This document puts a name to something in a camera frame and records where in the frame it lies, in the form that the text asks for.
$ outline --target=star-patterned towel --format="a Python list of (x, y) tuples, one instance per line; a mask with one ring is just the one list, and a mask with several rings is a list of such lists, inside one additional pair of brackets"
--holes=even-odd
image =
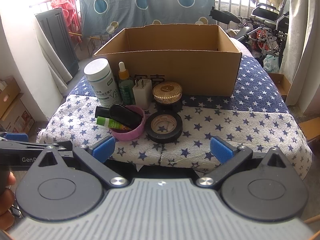
[[(209, 172), (220, 163), (210, 152), (210, 139), (217, 135), (237, 146), (267, 152), (280, 147), (298, 174), (304, 178), (311, 165), (311, 150), (268, 74), (249, 51), (241, 49), (241, 61), (233, 95), (228, 97), (183, 95), (183, 133), (174, 143), (151, 141), (146, 133), (132, 141), (117, 141), (112, 159), (143, 165), (194, 168)], [(99, 106), (85, 77), (72, 90), (39, 132), (38, 142), (71, 140), (77, 146), (92, 145), (110, 135), (108, 128), (96, 125), (95, 108)], [(155, 112), (154, 104), (146, 114)]]

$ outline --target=black jar with gold lid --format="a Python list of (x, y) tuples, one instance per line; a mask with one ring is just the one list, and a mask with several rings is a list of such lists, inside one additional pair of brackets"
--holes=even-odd
[(158, 111), (179, 112), (182, 109), (182, 87), (179, 83), (173, 81), (162, 82), (153, 88), (152, 94)]

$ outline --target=white charger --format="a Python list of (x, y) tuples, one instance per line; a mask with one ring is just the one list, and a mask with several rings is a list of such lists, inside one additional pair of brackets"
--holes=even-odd
[(132, 88), (136, 106), (148, 109), (152, 101), (152, 82), (150, 79), (140, 79)]

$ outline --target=blue gripper pad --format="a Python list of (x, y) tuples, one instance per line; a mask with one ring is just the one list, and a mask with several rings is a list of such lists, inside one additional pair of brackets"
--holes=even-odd
[(28, 142), (29, 138), (26, 133), (7, 133), (4, 138), (12, 141)]
[(216, 138), (210, 140), (210, 151), (220, 163), (225, 163), (233, 157), (233, 151)]
[(113, 154), (116, 147), (116, 140), (114, 137), (109, 137), (107, 140), (102, 139), (101, 144), (93, 145), (92, 156), (99, 162), (105, 163), (105, 161)]

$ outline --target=hand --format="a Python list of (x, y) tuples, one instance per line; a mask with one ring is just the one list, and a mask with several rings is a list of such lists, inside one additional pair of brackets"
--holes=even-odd
[[(16, 178), (13, 173), (10, 172), (8, 177), (7, 185), (13, 185), (16, 183)], [(14, 202), (14, 194), (13, 192), (6, 188), (5, 191), (0, 196), (0, 229), (6, 230), (10, 226), (12, 226), (14, 222), (14, 217), (8, 210)]]

